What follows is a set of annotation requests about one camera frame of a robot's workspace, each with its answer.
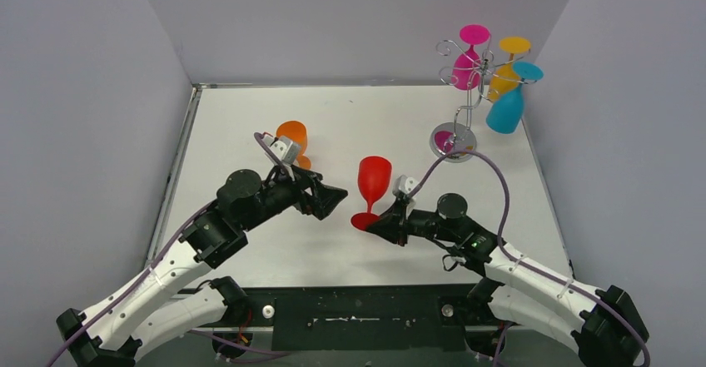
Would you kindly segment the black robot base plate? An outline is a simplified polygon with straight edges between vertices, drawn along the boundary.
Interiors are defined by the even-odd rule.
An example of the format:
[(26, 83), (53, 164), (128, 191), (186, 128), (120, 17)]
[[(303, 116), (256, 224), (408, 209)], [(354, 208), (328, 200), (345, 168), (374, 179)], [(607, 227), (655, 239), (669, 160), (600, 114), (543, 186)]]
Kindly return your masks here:
[(245, 311), (219, 332), (262, 330), (281, 351), (408, 350), (489, 353), (505, 323), (472, 305), (471, 284), (247, 288)]

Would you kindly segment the red wine glass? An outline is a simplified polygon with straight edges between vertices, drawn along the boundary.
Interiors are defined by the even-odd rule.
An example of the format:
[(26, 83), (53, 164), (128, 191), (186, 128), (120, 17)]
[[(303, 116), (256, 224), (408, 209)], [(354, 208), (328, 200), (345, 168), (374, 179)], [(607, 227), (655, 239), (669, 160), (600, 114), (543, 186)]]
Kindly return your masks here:
[(366, 209), (351, 217), (351, 224), (360, 231), (379, 219), (374, 204), (387, 192), (392, 173), (391, 162), (382, 156), (367, 156), (359, 163), (357, 185)]

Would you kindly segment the orange wine glass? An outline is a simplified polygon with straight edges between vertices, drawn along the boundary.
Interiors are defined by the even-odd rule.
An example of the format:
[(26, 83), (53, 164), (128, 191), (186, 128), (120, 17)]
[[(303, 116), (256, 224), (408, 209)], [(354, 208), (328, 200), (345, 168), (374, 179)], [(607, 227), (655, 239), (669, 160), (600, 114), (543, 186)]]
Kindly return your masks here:
[(285, 136), (300, 145), (301, 149), (296, 157), (296, 163), (300, 168), (310, 170), (311, 160), (305, 155), (308, 145), (306, 126), (299, 121), (283, 122), (278, 126), (276, 135)]

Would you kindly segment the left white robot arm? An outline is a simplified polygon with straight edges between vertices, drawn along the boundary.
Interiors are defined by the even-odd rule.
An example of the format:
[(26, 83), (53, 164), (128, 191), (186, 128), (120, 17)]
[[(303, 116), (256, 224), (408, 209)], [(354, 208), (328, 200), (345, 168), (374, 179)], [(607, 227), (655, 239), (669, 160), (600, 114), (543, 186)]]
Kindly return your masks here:
[(221, 320), (239, 325), (245, 294), (230, 277), (210, 280), (201, 295), (168, 301), (244, 248), (246, 234), (293, 207), (322, 221), (347, 197), (315, 171), (273, 167), (262, 179), (253, 170), (231, 173), (216, 199), (185, 221), (139, 275), (105, 300), (57, 317), (68, 352), (78, 366), (133, 366), (152, 349), (192, 328)]

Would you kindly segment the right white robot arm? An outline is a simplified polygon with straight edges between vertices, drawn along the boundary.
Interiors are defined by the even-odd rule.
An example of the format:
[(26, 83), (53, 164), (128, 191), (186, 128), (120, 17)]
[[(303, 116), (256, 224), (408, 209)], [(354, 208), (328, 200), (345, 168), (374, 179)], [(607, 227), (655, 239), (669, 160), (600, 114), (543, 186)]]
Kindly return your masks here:
[(459, 194), (441, 196), (434, 211), (397, 196), (381, 216), (355, 223), (395, 245), (425, 238), (480, 275), (469, 294), (470, 316), (480, 324), (497, 319), (531, 328), (573, 350), (585, 366), (633, 366), (639, 358), (649, 365), (649, 332), (627, 291), (571, 280), (520, 254), (468, 217)]

